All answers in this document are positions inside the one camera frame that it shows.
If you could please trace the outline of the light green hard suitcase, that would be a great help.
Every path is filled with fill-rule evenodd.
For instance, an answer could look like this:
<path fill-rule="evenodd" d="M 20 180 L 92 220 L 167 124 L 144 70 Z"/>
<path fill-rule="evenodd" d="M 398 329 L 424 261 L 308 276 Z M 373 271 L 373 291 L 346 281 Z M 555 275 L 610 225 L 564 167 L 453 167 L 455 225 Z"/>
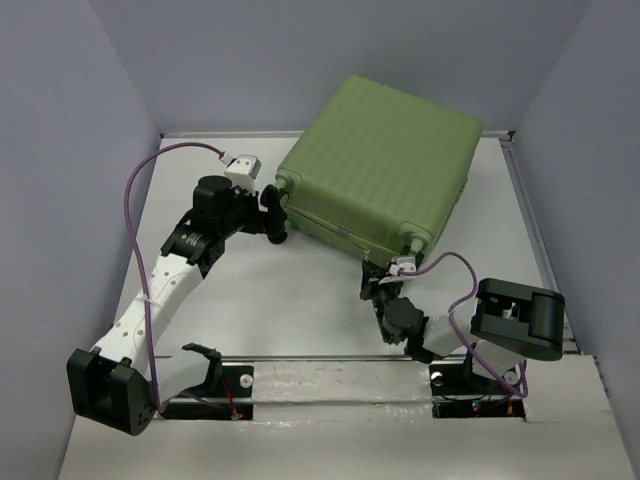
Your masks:
<path fill-rule="evenodd" d="M 466 186 L 483 123 L 352 75 L 275 173 L 292 228 L 379 266 L 423 261 Z"/>

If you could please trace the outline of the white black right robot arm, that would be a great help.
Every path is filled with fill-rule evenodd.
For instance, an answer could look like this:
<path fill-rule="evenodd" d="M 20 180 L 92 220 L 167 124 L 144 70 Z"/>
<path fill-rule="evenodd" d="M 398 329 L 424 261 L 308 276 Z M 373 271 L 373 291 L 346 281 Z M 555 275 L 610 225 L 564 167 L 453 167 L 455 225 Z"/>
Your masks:
<path fill-rule="evenodd" d="M 402 284 L 434 270 L 447 257 L 466 267 L 471 290 L 445 313 L 428 316 L 401 295 Z M 524 399 L 529 394 L 527 362 L 555 362 L 563 356 L 563 295 L 495 278 L 480 280 L 457 252 L 445 252 L 422 269 L 412 256 L 395 257 L 386 267 L 364 260 L 360 298 L 372 303 L 382 340 L 403 344 L 414 361 L 430 364 L 465 349 L 470 361 L 461 366 L 460 379 L 473 392 L 496 383 L 501 391 Z"/>

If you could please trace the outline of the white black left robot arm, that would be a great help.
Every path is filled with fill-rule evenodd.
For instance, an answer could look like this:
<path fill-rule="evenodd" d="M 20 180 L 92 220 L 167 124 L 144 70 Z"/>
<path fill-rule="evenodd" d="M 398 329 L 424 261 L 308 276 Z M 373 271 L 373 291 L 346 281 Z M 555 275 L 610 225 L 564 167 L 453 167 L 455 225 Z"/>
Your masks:
<path fill-rule="evenodd" d="M 75 350 L 66 365 L 76 415 L 136 436 L 171 399 L 215 392 L 224 378 L 221 354 L 188 343 L 160 360 L 155 344 L 181 304 L 205 280 L 236 233 L 286 238 L 284 193 L 267 185 L 250 193 L 224 176 L 201 178 L 192 206 L 160 249 L 141 290 L 90 350 Z"/>

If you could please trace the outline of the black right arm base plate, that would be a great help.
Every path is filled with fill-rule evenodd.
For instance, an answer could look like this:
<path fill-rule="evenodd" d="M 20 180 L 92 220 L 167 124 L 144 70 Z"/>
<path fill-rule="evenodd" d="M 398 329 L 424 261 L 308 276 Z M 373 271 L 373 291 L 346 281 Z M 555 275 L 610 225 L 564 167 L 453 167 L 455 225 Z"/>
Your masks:
<path fill-rule="evenodd" d="M 519 397 L 473 374 L 466 363 L 431 364 L 429 381 L 435 419 L 526 418 Z"/>

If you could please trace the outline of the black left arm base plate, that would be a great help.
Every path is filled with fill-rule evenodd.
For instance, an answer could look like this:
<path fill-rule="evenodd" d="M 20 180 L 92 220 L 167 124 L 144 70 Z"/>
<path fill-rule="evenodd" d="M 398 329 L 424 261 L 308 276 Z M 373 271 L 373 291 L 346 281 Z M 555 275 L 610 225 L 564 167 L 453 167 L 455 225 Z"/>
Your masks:
<path fill-rule="evenodd" d="M 221 380 L 178 395 L 160 417 L 165 420 L 250 421 L 254 417 L 254 365 L 225 363 Z"/>

